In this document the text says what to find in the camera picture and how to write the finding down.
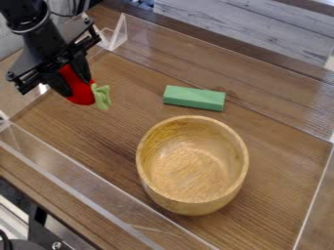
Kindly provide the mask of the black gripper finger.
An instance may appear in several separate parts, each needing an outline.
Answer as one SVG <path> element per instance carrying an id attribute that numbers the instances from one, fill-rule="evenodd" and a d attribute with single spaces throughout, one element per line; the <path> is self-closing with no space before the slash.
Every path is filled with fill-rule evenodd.
<path id="1" fill-rule="evenodd" d="M 86 52 L 79 51 L 75 53 L 74 59 L 71 61 L 71 67 L 83 83 L 87 84 L 91 80 L 91 72 L 86 59 Z"/>
<path id="2" fill-rule="evenodd" d="M 56 91 L 63 97 L 68 98 L 74 92 L 70 84 L 59 72 L 47 72 L 43 74 L 46 84 Z"/>

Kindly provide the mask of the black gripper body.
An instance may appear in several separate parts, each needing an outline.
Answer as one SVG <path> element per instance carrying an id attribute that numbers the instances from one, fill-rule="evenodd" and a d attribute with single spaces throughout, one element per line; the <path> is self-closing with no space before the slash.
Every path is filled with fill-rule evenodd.
<path id="1" fill-rule="evenodd" d="M 87 54 L 100 41 L 91 18 L 75 17 L 58 26 L 50 14 L 44 14 L 28 21 L 10 21 L 8 26 L 23 37 L 24 47 L 6 77 L 23 95 L 39 83 L 46 84 L 44 73 L 59 72 L 64 65 L 71 65 L 75 53 Z"/>

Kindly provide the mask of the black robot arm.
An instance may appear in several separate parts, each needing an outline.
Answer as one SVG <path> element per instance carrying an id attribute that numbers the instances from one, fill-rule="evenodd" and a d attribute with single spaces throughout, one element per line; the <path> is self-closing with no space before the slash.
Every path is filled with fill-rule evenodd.
<path id="1" fill-rule="evenodd" d="M 64 98 L 75 95 L 63 69 L 87 86 L 91 80 L 87 50 L 100 42 L 91 18 L 78 18 L 58 26 L 44 0 L 0 0 L 0 14 L 10 30 L 24 40 L 23 52 L 7 71 L 7 80 L 27 94 L 39 83 Z"/>

